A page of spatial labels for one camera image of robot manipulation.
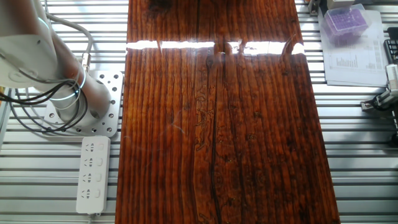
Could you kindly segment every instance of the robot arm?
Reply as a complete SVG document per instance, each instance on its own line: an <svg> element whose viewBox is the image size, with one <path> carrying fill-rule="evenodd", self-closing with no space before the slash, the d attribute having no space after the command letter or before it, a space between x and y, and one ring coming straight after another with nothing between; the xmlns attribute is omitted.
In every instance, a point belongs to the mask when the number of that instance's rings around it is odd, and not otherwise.
<svg viewBox="0 0 398 224"><path fill-rule="evenodd" d="M90 55L83 54L83 64L79 62L53 31L47 17L61 20L46 15L40 0L0 0L0 86L34 87L45 93L65 80L72 80L77 90L63 86L50 101L64 122L76 119L79 113L78 117L84 116L79 126L93 124L108 111L109 91L89 76ZM88 108L89 113L81 112L82 108Z"/></svg>

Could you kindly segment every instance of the purple box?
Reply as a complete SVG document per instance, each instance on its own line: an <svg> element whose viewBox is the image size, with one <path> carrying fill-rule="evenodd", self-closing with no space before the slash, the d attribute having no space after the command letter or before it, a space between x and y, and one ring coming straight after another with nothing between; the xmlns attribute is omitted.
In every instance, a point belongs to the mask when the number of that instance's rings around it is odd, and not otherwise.
<svg viewBox="0 0 398 224"><path fill-rule="evenodd" d="M323 28L330 40L337 37L354 37L361 35L369 23L364 17L362 4L328 10L323 21Z"/></svg>

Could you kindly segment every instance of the slotted metal surface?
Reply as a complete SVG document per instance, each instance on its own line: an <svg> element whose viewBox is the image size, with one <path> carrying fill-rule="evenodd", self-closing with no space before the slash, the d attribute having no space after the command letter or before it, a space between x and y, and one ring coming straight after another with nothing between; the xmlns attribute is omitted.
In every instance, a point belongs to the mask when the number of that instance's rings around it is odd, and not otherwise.
<svg viewBox="0 0 398 224"><path fill-rule="evenodd" d="M392 118L359 107L384 90L327 86L317 18L301 0L296 4L341 221L398 224L398 149L387 145L396 128ZM398 26L397 1L366 8L382 12L384 30ZM124 72L128 0L49 0L49 11L91 31L91 69ZM78 57L84 52L82 33L58 23L53 27ZM45 106L36 109L45 112ZM35 127L20 108L17 113ZM107 209L95 218L100 223L114 222L119 144L120 133L112 141ZM0 151L0 223L87 223L86 215L75 212L80 148L79 141L32 134L11 116Z"/></svg>

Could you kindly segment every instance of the white power strip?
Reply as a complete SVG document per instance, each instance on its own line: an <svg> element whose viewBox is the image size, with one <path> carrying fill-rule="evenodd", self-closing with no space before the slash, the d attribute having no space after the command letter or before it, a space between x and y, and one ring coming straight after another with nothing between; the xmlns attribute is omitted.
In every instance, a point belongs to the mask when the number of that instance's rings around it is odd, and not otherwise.
<svg viewBox="0 0 398 224"><path fill-rule="evenodd" d="M105 210L110 149L108 137L83 138L76 201L78 213L94 214Z"/></svg>

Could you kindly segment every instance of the glossy varnished wood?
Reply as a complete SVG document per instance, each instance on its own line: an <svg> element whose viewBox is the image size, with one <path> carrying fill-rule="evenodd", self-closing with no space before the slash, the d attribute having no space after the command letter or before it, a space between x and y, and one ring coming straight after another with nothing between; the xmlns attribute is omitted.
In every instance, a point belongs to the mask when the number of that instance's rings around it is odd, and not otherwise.
<svg viewBox="0 0 398 224"><path fill-rule="evenodd" d="M340 223L293 0L130 0L127 41L116 223Z"/></svg>

